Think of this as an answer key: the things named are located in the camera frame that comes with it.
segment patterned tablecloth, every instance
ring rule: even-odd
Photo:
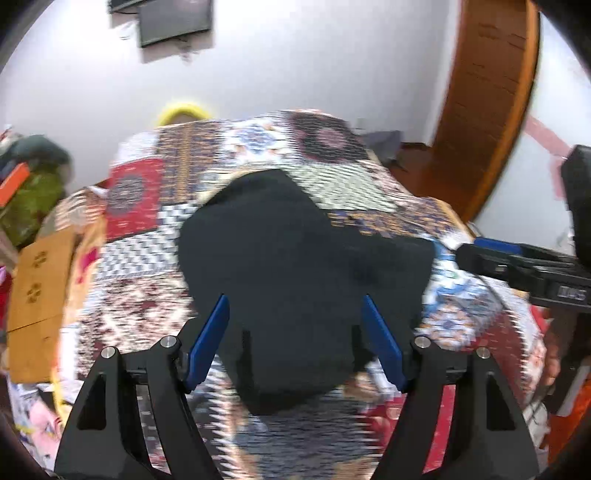
[[[365,235],[433,240],[437,258],[417,333],[444,348],[488,345],[518,399],[525,400],[541,374],[538,356],[544,356],[528,304],[502,282],[459,271],[449,248],[470,237],[453,212],[438,200],[411,195],[368,156],[343,121],[316,111],[174,125],[121,145],[111,168],[106,244],[93,286],[79,321],[62,329],[64,384],[82,378],[104,346],[123,353],[147,348],[197,314],[178,270],[178,230],[236,176],[268,168],[283,169],[335,228],[355,225]],[[167,470],[148,397],[146,388],[138,388],[151,460]],[[453,397],[453,387],[446,387],[426,470],[441,463]],[[322,397],[255,417],[216,359],[188,399],[223,476],[240,479],[369,478],[404,402],[378,361]]]

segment black fabric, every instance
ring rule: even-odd
[[[218,353],[254,414],[342,384],[370,360],[363,295],[387,322],[420,321],[432,242],[366,236],[327,212],[282,171],[245,175],[186,220],[178,261],[202,321],[222,293],[230,324]]]

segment silver bolt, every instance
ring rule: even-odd
[[[480,346],[476,349],[476,354],[480,357],[483,358],[484,360],[486,360],[487,358],[491,357],[491,351],[484,347],[484,346]]]
[[[106,346],[102,349],[100,355],[102,358],[111,358],[115,354],[115,347]]]
[[[174,346],[176,343],[177,343],[177,338],[172,335],[167,335],[166,337],[162,337],[162,339],[160,340],[160,345],[162,345],[164,348],[170,348],[170,347]]]
[[[414,339],[414,344],[419,348],[428,348],[431,345],[431,340],[427,337],[416,337]]]

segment brown door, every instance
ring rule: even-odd
[[[492,191],[519,133],[538,56],[529,0],[464,0],[456,60],[433,145],[450,182],[441,200],[471,220]]]

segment door frame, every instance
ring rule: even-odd
[[[468,2],[475,0],[462,0],[462,10],[460,14],[459,33],[457,37],[456,58],[450,76],[449,88],[447,89],[446,102],[441,112],[439,125],[437,127],[437,134],[433,145],[435,146],[440,139],[441,134],[441,120],[446,113],[449,112],[451,105],[448,103],[448,98],[452,91],[457,88],[456,79],[460,70],[460,60],[462,58],[462,50],[465,47],[466,26],[467,26],[467,11]],[[534,84],[535,72],[538,64],[538,55],[540,52],[540,13],[537,7],[531,0],[526,1],[526,39],[525,50],[523,55],[523,62],[521,71],[519,72],[519,81],[517,90],[514,96],[514,102],[509,111],[509,115],[505,122],[505,128],[496,145],[495,151],[492,154],[488,168],[478,183],[475,194],[470,198],[466,208],[461,212],[460,218],[464,222],[473,220],[480,212],[488,197],[496,186],[503,169],[509,160],[511,151],[521,132],[521,126],[525,119],[527,107],[530,102],[531,90]]]

